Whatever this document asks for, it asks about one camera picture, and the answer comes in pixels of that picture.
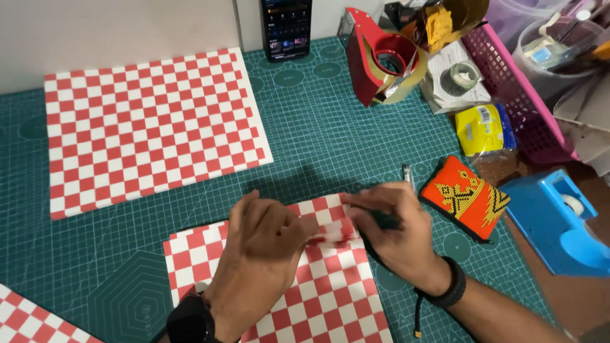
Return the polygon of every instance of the orange pouch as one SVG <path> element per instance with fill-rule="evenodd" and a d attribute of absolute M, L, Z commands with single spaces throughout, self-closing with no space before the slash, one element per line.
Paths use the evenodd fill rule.
<path fill-rule="evenodd" d="M 511 198 L 476 176 L 454 156 L 420 192 L 422 202 L 434 207 L 478 243 L 488 240 Z"/>

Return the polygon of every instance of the white wall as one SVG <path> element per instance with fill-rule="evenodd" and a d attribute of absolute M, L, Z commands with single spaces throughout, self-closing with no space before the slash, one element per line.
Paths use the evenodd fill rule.
<path fill-rule="evenodd" d="M 233 0 L 0 0 L 0 94 L 49 73 L 235 46 Z"/>
<path fill-rule="evenodd" d="M 263 48 L 260 0 L 236 0 L 244 51 Z M 311 13 L 311 39 L 337 35 L 345 7 L 369 13 L 375 22 L 383 6 L 397 0 L 314 0 Z"/>

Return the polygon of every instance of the tape roll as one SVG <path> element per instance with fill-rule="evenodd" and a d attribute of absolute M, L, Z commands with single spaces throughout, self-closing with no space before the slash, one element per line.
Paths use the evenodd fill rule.
<path fill-rule="evenodd" d="M 574 211 L 576 216 L 583 214 L 584 206 L 578 199 L 567 194 L 562 194 L 561 198 L 564 200 L 564 204 Z"/>
<path fill-rule="evenodd" d="M 386 31 L 386 32 L 392 33 L 392 34 L 399 34 L 399 35 L 405 37 L 406 39 L 408 39 L 402 33 L 399 33 L 396 31 Z M 389 85 L 391 85 L 397 77 L 390 75 L 390 74 L 386 73 L 385 71 L 382 71 L 381 69 L 379 69 L 379 67 L 377 66 L 377 64 L 375 64 L 375 61 L 373 60 L 373 50 L 371 49 L 371 46 L 368 44 L 368 42 L 366 40 L 364 41 L 364 49 L 365 49 L 365 53 L 367 56 L 368 67 L 369 67 L 371 73 L 373 74 L 373 76 L 376 79 L 383 81 L 383 85 L 377 91 L 377 92 L 380 92 L 381 90 L 384 90 Z M 405 79 L 403 81 L 403 83 L 401 83 L 398 86 L 398 89 L 396 90 L 396 92 L 394 94 L 388 96 L 386 98 L 386 100 L 384 100 L 383 102 L 376 98 L 374 98 L 373 101 L 375 101 L 376 103 L 382 103 L 382 104 L 393 104 L 393 103 L 397 103 L 397 102 L 405 99 L 407 97 L 407 95 L 409 95 L 409 93 L 413 90 L 413 88 L 415 88 L 415 86 L 423 79 L 423 77 L 426 76 L 426 72 L 428 71 L 428 56 L 426 55 L 426 51 L 424 51 L 421 48 L 417 48 L 417 56 L 419 58 L 419 61 L 417 62 L 417 66 L 415 67 L 415 70 L 411 73 L 411 75 L 407 79 Z"/>

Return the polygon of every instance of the black bracelet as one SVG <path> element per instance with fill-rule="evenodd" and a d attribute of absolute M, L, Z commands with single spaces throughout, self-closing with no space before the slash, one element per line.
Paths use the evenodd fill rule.
<path fill-rule="evenodd" d="M 422 336 L 422 332 L 420 331 L 420 310 L 422 308 L 423 298 L 426 298 L 430 304 L 436 307 L 447 309 L 455 305 L 462 298 L 464 291 L 466 290 L 466 274 L 462 268 L 451 257 L 443 256 L 442 258 L 449 264 L 449 268 L 451 269 L 451 285 L 449 286 L 449 289 L 443 295 L 433 297 L 432 295 L 415 288 L 417 302 L 415 304 L 415 329 L 413 330 L 413 335 L 417 338 Z"/>

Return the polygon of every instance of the hand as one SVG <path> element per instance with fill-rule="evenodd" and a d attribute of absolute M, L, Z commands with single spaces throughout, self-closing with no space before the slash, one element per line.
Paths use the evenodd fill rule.
<path fill-rule="evenodd" d="M 383 211 L 398 220 L 398 229 L 382 230 L 368 211 L 351 208 L 348 213 L 390 270 L 432 296 L 449 289 L 451 270 L 432 250 L 432 218 L 420 206 L 411 184 L 381 184 L 359 195 L 343 194 L 342 200 Z"/>
<path fill-rule="evenodd" d="M 216 339 L 235 342 L 292 285 L 305 243 L 318 231 L 314 218 L 297 218 L 284 205 L 245 195 L 229 213 L 229 233 L 218 268 L 203 297 Z"/>

